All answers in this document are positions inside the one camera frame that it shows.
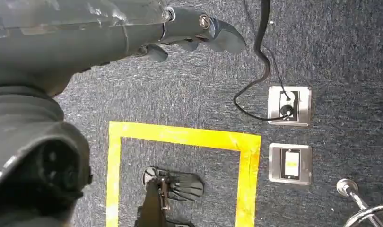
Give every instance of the black wire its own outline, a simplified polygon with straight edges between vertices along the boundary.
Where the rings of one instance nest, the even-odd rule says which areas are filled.
[[[253,21],[250,13],[248,11],[246,1],[243,0],[242,2],[243,2],[243,7],[244,7],[245,14],[246,14],[246,16],[247,16],[247,18],[249,20],[249,23],[250,23],[252,29],[254,30],[254,21]],[[248,84],[246,87],[244,87],[241,91],[239,91],[233,97],[233,103],[235,104],[235,106],[242,113],[244,113],[244,114],[246,114],[246,115],[248,115],[248,116],[250,116],[252,118],[261,120],[261,121],[282,120],[282,119],[288,118],[288,117],[290,117],[292,115],[292,113],[290,113],[290,114],[287,114],[287,115],[285,115],[283,117],[262,118],[262,117],[255,116],[255,115],[245,111],[237,103],[237,98],[241,94],[243,94],[246,90],[248,90],[252,86],[265,81],[268,78],[268,76],[270,75],[270,69],[271,69],[270,61],[268,60],[267,56],[265,56],[265,54],[261,51],[262,40],[264,39],[265,31],[267,30],[267,25],[268,25],[269,17],[270,17],[270,0],[261,0],[261,18],[260,18],[259,28],[258,28],[257,34],[255,36],[255,40],[254,40],[254,52],[264,63],[264,75],[261,78],[259,78],[259,79],[255,80],[255,81],[251,82],[250,84]],[[289,96],[287,95],[287,93],[286,93],[286,91],[285,91],[285,89],[283,87],[282,80],[281,80],[280,75],[279,75],[278,67],[277,67],[276,62],[275,62],[275,56],[274,56],[273,52],[268,47],[265,46],[265,48],[270,52],[270,54],[272,56],[272,61],[274,62],[275,71],[276,71],[278,79],[280,81],[282,90],[283,90],[284,94],[286,95],[287,99],[290,100]]]
[[[254,35],[257,35],[256,32],[255,32],[254,21],[253,21],[252,16],[251,16],[251,14],[250,14],[250,12],[249,12],[249,7],[247,6],[246,0],[242,0],[242,3],[243,3],[244,13],[245,13],[246,16],[247,16],[247,19],[248,19],[248,22],[250,23],[250,27],[251,27],[251,29],[252,29],[252,31],[253,31],[253,34],[254,34]],[[278,70],[278,64],[277,64],[277,61],[275,60],[275,54],[274,54],[274,52],[273,52],[269,47],[265,46],[264,44],[261,44],[261,45],[262,45],[263,47],[265,47],[265,49],[267,49],[268,52],[270,52],[270,55],[271,55],[271,58],[272,58],[272,62],[273,62],[273,64],[274,64],[274,68],[275,68],[275,73],[276,73],[276,75],[277,75],[277,77],[278,77],[280,86],[281,86],[282,91],[283,91],[283,93],[285,94],[287,100],[289,101],[289,100],[290,100],[290,97],[287,95],[287,93],[286,93],[286,91],[285,91],[285,88],[283,87],[283,82],[282,82],[282,79],[281,79],[281,77],[280,77],[279,70]]]

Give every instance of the plug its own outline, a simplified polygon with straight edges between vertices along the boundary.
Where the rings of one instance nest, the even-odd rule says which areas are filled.
[[[291,105],[284,105],[279,112],[282,116],[289,118],[293,114],[293,107]]]

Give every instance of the floor outlet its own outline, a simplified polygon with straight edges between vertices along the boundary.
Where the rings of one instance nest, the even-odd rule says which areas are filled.
[[[268,94],[268,118],[286,116],[269,124],[307,127],[311,118],[311,89],[309,87],[270,87]]]
[[[270,144],[269,180],[310,185],[312,149],[307,145]]]

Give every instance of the screw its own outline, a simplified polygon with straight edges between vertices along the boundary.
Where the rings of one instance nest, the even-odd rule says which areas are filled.
[[[203,27],[204,30],[209,29],[211,22],[209,16],[207,14],[201,14],[200,16],[200,26]]]

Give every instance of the yellow floor marking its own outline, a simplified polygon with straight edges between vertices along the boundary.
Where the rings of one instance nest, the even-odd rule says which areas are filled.
[[[254,227],[261,136],[133,122],[109,122],[107,227],[118,227],[122,137],[239,151],[235,227]]]

